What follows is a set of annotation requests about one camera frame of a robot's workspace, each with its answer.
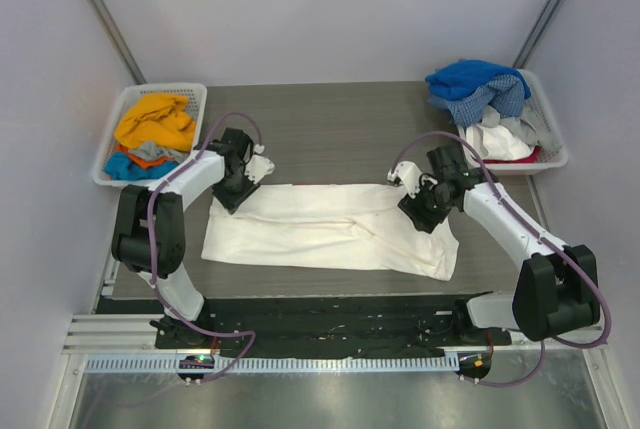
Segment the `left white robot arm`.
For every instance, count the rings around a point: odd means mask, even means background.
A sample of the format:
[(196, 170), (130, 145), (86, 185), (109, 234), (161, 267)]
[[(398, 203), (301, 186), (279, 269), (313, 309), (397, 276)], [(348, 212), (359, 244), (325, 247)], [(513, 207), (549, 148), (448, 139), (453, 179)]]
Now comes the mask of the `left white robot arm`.
[(195, 147), (167, 175), (145, 186), (129, 184), (119, 197), (111, 252), (114, 259), (158, 292), (164, 316), (152, 326), (158, 348), (195, 348), (213, 339), (209, 301), (186, 268), (186, 209), (210, 190), (234, 214), (259, 187), (250, 168), (262, 147), (241, 129)]

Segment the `white t-shirt red print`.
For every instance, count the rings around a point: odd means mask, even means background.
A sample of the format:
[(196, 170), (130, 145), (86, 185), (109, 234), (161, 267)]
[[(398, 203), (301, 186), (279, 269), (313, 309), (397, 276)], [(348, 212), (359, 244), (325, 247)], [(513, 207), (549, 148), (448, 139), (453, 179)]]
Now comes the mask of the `white t-shirt red print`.
[(393, 270), (452, 278), (459, 243), (448, 223), (415, 229), (399, 209), (402, 187), (263, 185), (235, 213), (209, 210), (202, 258), (263, 266)]

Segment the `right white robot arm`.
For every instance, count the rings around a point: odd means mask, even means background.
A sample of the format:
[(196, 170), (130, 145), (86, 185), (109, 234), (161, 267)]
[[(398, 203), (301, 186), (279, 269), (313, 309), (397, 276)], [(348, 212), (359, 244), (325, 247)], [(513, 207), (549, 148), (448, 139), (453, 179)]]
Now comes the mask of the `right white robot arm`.
[(461, 147), (427, 154), (428, 173), (409, 161), (396, 163), (387, 179), (406, 189), (400, 210), (418, 231), (432, 233), (452, 210), (467, 215), (504, 249), (518, 271), (515, 289), (469, 298), (465, 313), (477, 329), (516, 329), (532, 341), (599, 322), (594, 254), (549, 234), (506, 193), (484, 167), (468, 166)]

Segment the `blue t-shirt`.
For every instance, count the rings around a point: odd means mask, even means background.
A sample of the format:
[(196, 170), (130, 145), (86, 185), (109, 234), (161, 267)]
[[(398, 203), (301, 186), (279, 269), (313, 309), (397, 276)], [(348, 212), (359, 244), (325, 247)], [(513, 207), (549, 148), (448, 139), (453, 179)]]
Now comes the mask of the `blue t-shirt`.
[(426, 76), (425, 81), (430, 85), (433, 95), (446, 100), (459, 100), (503, 75), (519, 79), (524, 89), (524, 98), (528, 99), (531, 96), (527, 82), (517, 69), (484, 60), (460, 60)]

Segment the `blue checkered cloth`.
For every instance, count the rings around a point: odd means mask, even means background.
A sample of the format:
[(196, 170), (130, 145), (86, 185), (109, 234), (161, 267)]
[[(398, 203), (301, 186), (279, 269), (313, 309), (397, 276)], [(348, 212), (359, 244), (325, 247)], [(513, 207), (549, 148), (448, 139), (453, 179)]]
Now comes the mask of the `blue checkered cloth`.
[(484, 108), (493, 107), (501, 117), (519, 117), (531, 90), (522, 78), (513, 74), (502, 74), (478, 86), (470, 95), (461, 99), (445, 99), (431, 94), (428, 102), (447, 112), (452, 122), (463, 128), (479, 123)]

